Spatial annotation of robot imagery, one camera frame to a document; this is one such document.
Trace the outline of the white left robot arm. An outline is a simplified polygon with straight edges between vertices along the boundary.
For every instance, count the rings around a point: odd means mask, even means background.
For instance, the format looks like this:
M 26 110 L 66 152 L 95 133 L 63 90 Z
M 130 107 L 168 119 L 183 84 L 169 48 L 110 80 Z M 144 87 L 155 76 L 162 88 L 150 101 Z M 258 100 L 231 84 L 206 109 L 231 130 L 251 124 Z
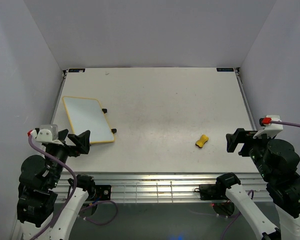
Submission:
M 26 158 L 20 168 L 17 220 L 25 240 L 67 240 L 84 202 L 96 195 L 93 177 L 75 172 L 66 164 L 69 157 L 90 151 L 90 130 L 79 135 L 56 125 L 30 130 L 29 145 L 38 153 Z M 56 188 L 62 171 L 72 176 L 69 194 L 60 212 L 54 214 Z

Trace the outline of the yellow framed small whiteboard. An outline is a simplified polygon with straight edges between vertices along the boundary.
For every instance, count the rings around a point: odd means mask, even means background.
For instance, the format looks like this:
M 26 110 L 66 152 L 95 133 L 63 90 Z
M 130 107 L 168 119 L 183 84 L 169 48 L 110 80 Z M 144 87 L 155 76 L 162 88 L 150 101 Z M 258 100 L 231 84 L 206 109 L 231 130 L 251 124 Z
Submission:
M 102 108 L 97 99 L 64 96 L 62 103 L 73 134 L 78 135 L 89 130 L 90 144 L 115 141 L 115 134 L 106 118 L 108 110 Z

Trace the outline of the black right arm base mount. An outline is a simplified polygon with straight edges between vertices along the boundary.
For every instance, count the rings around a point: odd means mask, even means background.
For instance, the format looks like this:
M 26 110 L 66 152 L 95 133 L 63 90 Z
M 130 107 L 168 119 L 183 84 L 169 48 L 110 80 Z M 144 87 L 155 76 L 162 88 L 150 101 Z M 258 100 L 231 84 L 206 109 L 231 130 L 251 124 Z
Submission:
M 200 195 L 202 201 L 225 201 L 228 200 L 225 191 L 217 184 L 200 184 L 194 189 L 194 193 Z

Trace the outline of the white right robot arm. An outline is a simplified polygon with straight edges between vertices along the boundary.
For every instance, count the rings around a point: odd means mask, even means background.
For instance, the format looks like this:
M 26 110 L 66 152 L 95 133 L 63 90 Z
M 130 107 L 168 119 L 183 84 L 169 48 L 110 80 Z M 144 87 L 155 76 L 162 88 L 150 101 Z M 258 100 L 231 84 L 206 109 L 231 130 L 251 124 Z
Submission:
M 233 172 L 216 179 L 216 194 L 234 203 L 257 239 L 300 240 L 300 175 L 297 173 L 300 157 L 289 142 L 265 133 L 260 137 L 254 137 L 255 134 L 243 128 L 226 134 L 226 150 L 232 153 L 238 144 L 243 145 L 238 154 L 251 158 L 266 182 L 266 190 L 279 216 L 279 226 L 256 206 Z

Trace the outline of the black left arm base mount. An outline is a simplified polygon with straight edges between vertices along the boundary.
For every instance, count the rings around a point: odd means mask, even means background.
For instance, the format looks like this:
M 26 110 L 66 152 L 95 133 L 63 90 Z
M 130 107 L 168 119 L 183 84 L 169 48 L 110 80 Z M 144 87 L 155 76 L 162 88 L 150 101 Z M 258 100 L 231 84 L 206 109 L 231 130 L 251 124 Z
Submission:
M 111 185 L 96 185 L 91 200 L 93 202 L 108 201 L 111 199 L 111 194 L 112 194 Z

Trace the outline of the black yellow whiteboard eraser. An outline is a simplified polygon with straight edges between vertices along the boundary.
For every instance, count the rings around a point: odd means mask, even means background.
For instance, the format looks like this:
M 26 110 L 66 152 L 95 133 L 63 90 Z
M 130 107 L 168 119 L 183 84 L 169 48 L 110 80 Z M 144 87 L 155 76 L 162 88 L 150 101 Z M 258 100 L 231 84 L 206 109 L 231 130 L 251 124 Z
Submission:
M 209 137 L 205 134 L 201 135 L 200 138 L 195 142 L 195 145 L 202 149 L 203 146 L 209 141 Z

